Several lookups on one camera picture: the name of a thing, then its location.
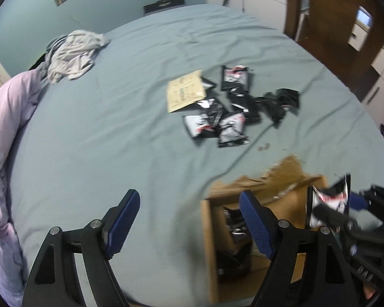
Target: grey cloth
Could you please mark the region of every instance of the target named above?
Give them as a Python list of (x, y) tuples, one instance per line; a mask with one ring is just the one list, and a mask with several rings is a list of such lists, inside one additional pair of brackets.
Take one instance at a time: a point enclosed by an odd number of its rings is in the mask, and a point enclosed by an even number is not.
[[(282, 33), (246, 14), (213, 5), (143, 17), (105, 35), (97, 65), (71, 86), (47, 87), (8, 161), (11, 214), (27, 278), (49, 229), (84, 227), (116, 206), (129, 188), (141, 208), (111, 266), (125, 293), (155, 307), (208, 303), (200, 201), (216, 179), (258, 177), (288, 154), (328, 183), (351, 173), (351, 189), (384, 186), (384, 140), (357, 98), (324, 65)], [(182, 116), (168, 114), (168, 81), (203, 69), (220, 82), (221, 65), (253, 69), (251, 93), (298, 90), (298, 115), (280, 127), (247, 126), (250, 143), (199, 146)], [(267, 150), (259, 151), (269, 143)], [(375, 225), (355, 213), (363, 227)], [(86, 272), (78, 274), (95, 307)], [(228, 306), (247, 306), (248, 301)]]
[(93, 67), (99, 49), (108, 43), (104, 35), (85, 30), (53, 39), (47, 45), (45, 61), (38, 67), (41, 77), (47, 76), (50, 83), (65, 76), (71, 80), (81, 77)]

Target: metal screw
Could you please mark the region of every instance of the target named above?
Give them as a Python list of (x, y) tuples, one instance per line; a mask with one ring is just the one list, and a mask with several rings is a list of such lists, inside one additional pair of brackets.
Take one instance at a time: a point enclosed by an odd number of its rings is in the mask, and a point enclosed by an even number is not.
[(58, 232), (60, 232), (60, 228), (58, 226), (54, 226), (50, 229), (51, 235), (56, 235)]
[(320, 227), (320, 232), (322, 232), (323, 234), (327, 235), (330, 233), (330, 229), (326, 226), (322, 226)]
[(97, 228), (101, 226), (101, 221), (99, 219), (95, 219), (90, 223), (90, 226), (92, 228)]
[(289, 222), (287, 220), (284, 220), (284, 219), (279, 220), (278, 224), (279, 224), (280, 227), (283, 227), (283, 228), (288, 228), (289, 227)]
[(357, 252), (357, 246), (356, 245), (352, 245), (351, 248), (350, 248), (350, 255), (354, 256), (356, 252)]

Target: purple duvet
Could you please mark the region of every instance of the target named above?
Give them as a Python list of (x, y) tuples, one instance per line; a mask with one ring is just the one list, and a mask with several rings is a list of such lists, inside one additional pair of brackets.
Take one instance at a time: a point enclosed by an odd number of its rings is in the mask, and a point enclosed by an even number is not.
[(36, 109), (40, 89), (36, 70), (20, 73), (0, 88), (0, 294), (10, 306), (21, 306), (23, 261), (16, 232), (8, 221), (4, 164), (17, 130)]

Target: small crumb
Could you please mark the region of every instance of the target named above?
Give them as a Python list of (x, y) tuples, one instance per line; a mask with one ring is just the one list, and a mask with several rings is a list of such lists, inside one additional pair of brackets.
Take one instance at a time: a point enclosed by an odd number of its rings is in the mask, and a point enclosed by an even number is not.
[(258, 147), (258, 151), (267, 150), (269, 148), (269, 146), (270, 146), (269, 143), (266, 143), (264, 146), (259, 146)]

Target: black foil packet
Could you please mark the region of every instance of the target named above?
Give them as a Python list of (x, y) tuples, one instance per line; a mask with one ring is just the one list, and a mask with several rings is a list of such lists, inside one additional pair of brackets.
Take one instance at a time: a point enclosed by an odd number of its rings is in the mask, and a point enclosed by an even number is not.
[(340, 181), (330, 188), (318, 190), (314, 186), (308, 187), (306, 201), (306, 229), (326, 225), (326, 223), (317, 219), (313, 214), (313, 209), (321, 203), (326, 204), (331, 209), (334, 209), (341, 214), (348, 215), (351, 194), (350, 181), (351, 175), (346, 174)]
[(223, 116), (218, 124), (218, 147), (249, 143), (249, 138), (243, 134), (245, 121), (243, 113), (230, 113)]
[(208, 116), (205, 113), (201, 115), (187, 115), (182, 117), (182, 120), (186, 130), (193, 139), (198, 137), (217, 137), (217, 133), (209, 123)]
[(267, 92), (264, 96), (254, 98), (258, 107), (273, 121), (275, 127), (279, 127), (286, 115), (286, 110), (279, 104), (277, 96)]
[(233, 87), (229, 90), (228, 98), (234, 110), (242, 112), (248, 123), (262, 121), (258, 106), (253, 97), (243, 90), (242, 87)]
[(246, 276), (251, 267), (252, 241), (236, 253), (216, 251), (217, 274), (220, 282), (227, 282)]
[(226, 218), (226, 227), (235, 244), (246, 239), (252, 239), (249, 229), (246, 226), (246, 222), (244, 221), (242, 213), (239, 209), (229, 209), (223, 207), (223, 213)]
[(283, 107), (300, 108), (299, 93), (291, 89), (276, 90), (277, 102)]
[(222, 115), (227, 113), (226, 109), (214, 97), (206, 97), (205, 99), (199, 100), (196, 102), (203, 113), (208, 116), (209, 124), (216, 128)]
[(249, 92), (250, 75), (249, 69), (246, 66), (240, 65), (233, 68), (222, 66), (221, 79), (222, 91), (228, 91), (229, 89), (240, 85), (243, 90)]
[(217, 86), (215, 82), (212, 82), (209, 79), (205, 79), (204, 77), (201, 77), (201, 80), (202, 80), (202, 86), (204, 87), (205, 91), (212, 90)]

